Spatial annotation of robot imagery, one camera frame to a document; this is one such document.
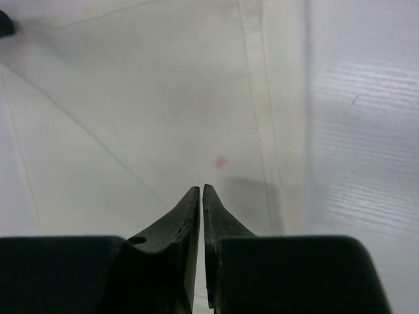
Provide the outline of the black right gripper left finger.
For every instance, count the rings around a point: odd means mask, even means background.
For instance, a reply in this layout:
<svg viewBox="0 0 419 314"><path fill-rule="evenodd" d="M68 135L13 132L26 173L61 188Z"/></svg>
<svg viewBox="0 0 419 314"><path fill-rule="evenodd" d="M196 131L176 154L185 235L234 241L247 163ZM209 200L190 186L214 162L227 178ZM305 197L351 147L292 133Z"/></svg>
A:
<svg viewBox="0 0 419 314"><path fill-rule="evenodd" d="M128 242L141 255L139 293L153 313L192 313L200 233L200 188Z"/></svg>

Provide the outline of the white cloth napkin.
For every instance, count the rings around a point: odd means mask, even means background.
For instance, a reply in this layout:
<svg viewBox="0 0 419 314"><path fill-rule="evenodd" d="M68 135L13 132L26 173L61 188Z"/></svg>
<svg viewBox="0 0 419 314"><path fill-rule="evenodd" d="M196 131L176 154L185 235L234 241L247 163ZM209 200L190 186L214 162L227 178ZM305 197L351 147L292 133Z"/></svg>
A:
<svg viewBox="0 0 419 314"><path fill-rule="evenodd" d="M130 237L214 185L301 230L306 1L2 1L1 235Z"/></svg>

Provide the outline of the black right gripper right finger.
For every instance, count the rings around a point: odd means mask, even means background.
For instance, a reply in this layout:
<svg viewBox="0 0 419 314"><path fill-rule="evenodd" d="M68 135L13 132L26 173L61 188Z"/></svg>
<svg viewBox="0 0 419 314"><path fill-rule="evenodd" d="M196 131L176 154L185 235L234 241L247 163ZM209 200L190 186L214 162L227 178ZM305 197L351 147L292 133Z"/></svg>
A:
<svg viewBox="0 0 419 314"><path fill-rule="evenodd" d="M259 238L223 205L206 184L202 198L206 288L211 309L260 309Z"/></svg>

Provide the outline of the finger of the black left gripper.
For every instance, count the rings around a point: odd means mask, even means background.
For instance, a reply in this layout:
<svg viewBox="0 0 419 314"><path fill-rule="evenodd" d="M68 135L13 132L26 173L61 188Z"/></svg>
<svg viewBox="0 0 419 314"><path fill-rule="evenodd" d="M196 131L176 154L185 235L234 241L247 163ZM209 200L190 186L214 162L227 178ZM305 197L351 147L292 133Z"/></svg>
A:
<svg viewBox="0 0 419 314"><path fill-rule="evenodd" d="M10 17L0 10L0 38L15 34L15 27Z"/></svg>

